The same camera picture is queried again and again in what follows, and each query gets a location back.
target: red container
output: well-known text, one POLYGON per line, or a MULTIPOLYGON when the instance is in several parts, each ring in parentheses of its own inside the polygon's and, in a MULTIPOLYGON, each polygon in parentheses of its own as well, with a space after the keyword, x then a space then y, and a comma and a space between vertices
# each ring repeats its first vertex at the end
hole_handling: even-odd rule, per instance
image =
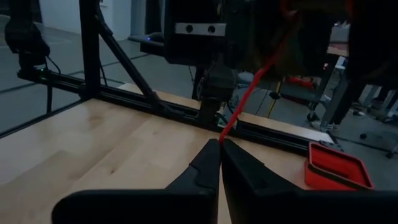
POLYGON ((305 161, 305 183, 317 190, 371 190, 363 162, 312 142, 305 161))

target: red cable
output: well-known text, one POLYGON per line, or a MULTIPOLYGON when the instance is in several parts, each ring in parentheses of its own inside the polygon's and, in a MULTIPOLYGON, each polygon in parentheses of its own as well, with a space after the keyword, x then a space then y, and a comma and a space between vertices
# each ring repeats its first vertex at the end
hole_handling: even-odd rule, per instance
POLYGON ((228 124, 225 126, 223 132, 221 132, 220 137, 218 138, 219 144, 222 144, 224 142, 225 136, 229 133, 229 130, 232 128, 233 124, 237 120, 239 114, 242 113, 243 111, 243 106, 246 104, 246 101, 249 99, 249 96, 251 92, 253 91, 254 87, 260 82, 261 77, 263 74, 267 73, 271 65, 274 64, 275 57, 272 57, 266 64, 265 66, 260 69, 254 76, 253 82, 250 83, 248 90, 243 95, 242 100, 239 102, 239 105, 236 107, 235 112, 232 114, 232 118, 228 122, 228 124))
POLYGON ((247 100, 250 97, 250 94, 252 93, 254 87, 257 86, 257 84, 260 82, 261 77, 268 72, 270 69, 271 65, 273 65, 276 61, 276 58, 279 56, 280 50, 283 48, 285 43, 287 42, 287 39, 289 38, 289 34, 295 30, 295 27, 293 27, 289 33, 283 38, 282 42, 280 43, 279 47, 275 51, 275 54, 267 61, 267 63, 263 66, 262 69, 260 69, 256 74, 254 75, 253 82, 250 83, 248 90, 243 95, 242 100, 239 102, 239 105, 236 107, 235 112, 232 114, 232 117, 230 121, 228 121, 228 124, 225 126, 224 130, 221 132, 220 137, 218 138, 218 142, 220 145, 224 142, 225 136, 229 133, 229 130, 231 130, 233 124, 237 120, 239 114, 242 113, 243 111, 243 106, 246 104, 247 100))

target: gray floor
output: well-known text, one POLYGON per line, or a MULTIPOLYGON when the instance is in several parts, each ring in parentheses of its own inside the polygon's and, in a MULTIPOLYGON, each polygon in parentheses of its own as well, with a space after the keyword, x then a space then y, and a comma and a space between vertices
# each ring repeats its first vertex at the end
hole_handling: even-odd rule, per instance
MULTIPOLYGON (((6 17, 0 17, 0 30, 7 21, 6 17)), ((83 78, 83 60, 81 54, 80 36, 55 29, 42 29, 43 36, 49 43, 52 53, 51 58, 59 65, 62 73, 83 78)), ((139 46, 128 40, 119 42, 129 57, 139 57, 144 54, 139 51, 139 46)), ((20 80, 16 76, 19 69, 17 56, 11 54, 6 47, 4 34, 0 34, 0 92, 16 86, 26 85, 29 82, 20 80)), ((170 65, 164 58, 147 55, 132 59, 138 70, 149 82, 152 88, 175 95, 189 98, 192 92, 192 81, 188 67, 181 65, 170 65)), ((114 55, 107 46, 101 42, 101 62, 107 78, 117 80, 109 82, 111 86, 118 86, 121 82, 132 82, 128 74, 117 62, 114 55)), ((330 88, 336 85, 336 80, 330 81, 330 88)), ((245 111, 256 113, 259 116, 265 116, 271 99, 266 97, 263 104, 261 101, 266 94, 265 90, 259 90, 253 94, 245 111)), ((24 123, 45 113, 46 89, 41 85, 34 85, 16 91, 0 94, 0 132, 12 128, 18 124, 24 123)), ((53 105, 54 109, 73 103, 78 100, 78 96, 73 93, 55 90, 53 105)), ((317 113, 322 115, 324 109, 319 106, 317 113)), ((297 126, 309 127, 306 122, 308 109, 294 102, 281 99, 275 105, 271 118, 297 126)), ((391 141, 378 137, 369 137, 363 141, 359 135, 364 131, 395 131, 395 127, 378 123, 370 118, 355 117, 351 113, 344 120, 341 131, 336 133, 346 152, 362 159, 368 168, 371 178, 378 189, 398 189, 398 156, 392 159, 385 157, 385 152, 366 147, 362 144, 389 149, 392 146, 391 141)))

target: wooden tabletop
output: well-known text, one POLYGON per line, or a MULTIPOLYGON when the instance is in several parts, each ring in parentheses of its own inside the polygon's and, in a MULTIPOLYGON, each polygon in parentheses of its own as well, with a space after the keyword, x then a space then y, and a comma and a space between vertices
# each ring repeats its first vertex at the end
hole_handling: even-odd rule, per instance
MULTIPOLYGON (((170 101, 180 99, 169 97, 170 101)), ((249 115, 245 119, 273 128, 280 125, 279 129, 290 126, 249 115)), ((296 128, 286 131, 324 138, 323 133, 307 130, 305 134, 296 128)), ((50 223, 53 206, 78 190, 162 189, 181 174, 209 138, 218 135, 89 100, 0 139, 0 223, 50 223)), ((308 188, 303 181, 303 157, 235 141, 275 173, 308 188)), ((230 223, 222 182, 218 219, 230 223)))

